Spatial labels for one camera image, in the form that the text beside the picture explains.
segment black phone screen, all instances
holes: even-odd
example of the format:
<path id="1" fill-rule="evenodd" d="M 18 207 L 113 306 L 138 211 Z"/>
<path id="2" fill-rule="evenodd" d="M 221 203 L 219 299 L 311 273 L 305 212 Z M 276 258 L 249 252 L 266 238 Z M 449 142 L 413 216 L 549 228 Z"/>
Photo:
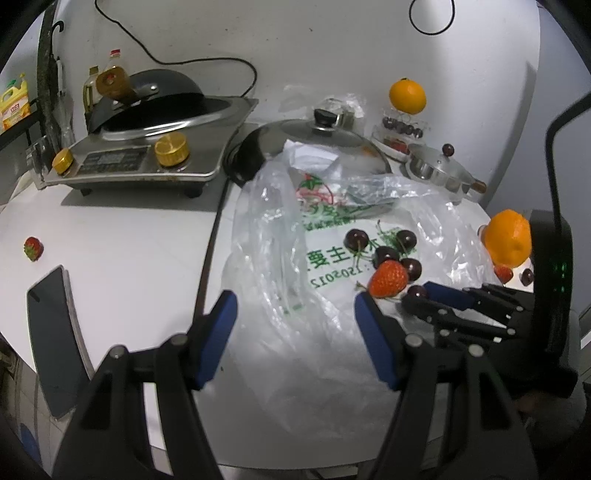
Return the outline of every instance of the black phone screen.
<path id="1" fill-rule="evenodd" d="M 27 293 L 33 357 L 51 415 L 63 417 L 76 406 L 89 383 L 70 314 L 61 267 L 50 272 Z"/>

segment smartphone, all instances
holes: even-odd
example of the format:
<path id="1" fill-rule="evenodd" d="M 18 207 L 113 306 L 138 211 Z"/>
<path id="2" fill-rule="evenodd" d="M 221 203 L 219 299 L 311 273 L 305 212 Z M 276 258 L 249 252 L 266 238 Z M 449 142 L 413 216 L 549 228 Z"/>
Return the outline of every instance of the smartphone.
<path id="1" fill-rule="evenodd" d="M 51 415 L 59 419 L 76 406 L 94 375 L 62 265 L 29 289 L 27 315 L 41 389 Z"/>

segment orange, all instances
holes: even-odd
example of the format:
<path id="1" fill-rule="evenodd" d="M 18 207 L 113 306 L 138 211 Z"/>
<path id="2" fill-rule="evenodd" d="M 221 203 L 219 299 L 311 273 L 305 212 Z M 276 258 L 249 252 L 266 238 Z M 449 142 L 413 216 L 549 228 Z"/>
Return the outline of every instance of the orange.
<path id="1" fill-rule="evenodd" d="M 427 105 L 425 90 L 417 82 L 401 79 L 390 87 L 390 102 L 396 110 L 416 115 Z"/>
<path id="2" fill-rule="evenodd" d="M 530 223 L 519 213 L 505 210 L 491 219 L 482 241 L 495 265 L 519 267 L 531 255 Z"/>

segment black hook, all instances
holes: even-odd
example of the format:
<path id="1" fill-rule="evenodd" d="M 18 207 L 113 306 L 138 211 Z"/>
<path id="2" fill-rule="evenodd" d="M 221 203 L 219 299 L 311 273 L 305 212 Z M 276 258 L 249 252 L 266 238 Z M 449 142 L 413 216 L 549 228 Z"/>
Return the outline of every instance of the black hook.
<path id="1" fill-rule="evenodd" d="M 49 56 L 53 57 L 53 32 L 55 32 L 56 28 L 60 29 L 60 33 L 64 31 L 64 22 L 62 20 L 58 20 L 53 24 L 51 28 L 51 43 L 49 44 Z"/>

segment black lid knob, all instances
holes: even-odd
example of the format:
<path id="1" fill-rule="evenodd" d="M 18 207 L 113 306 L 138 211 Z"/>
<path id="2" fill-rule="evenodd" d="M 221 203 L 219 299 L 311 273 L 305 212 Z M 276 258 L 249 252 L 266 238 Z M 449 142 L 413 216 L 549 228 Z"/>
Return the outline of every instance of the black lid knob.
<path id="1" fill-rule="evenodd" d="M 338 119 L 339 116 L 336 113 L 322 110 L 322 108 L 314 110 L 314 120 L 316 121 L 316 125 L 321 127 L 333 127 Z"/>

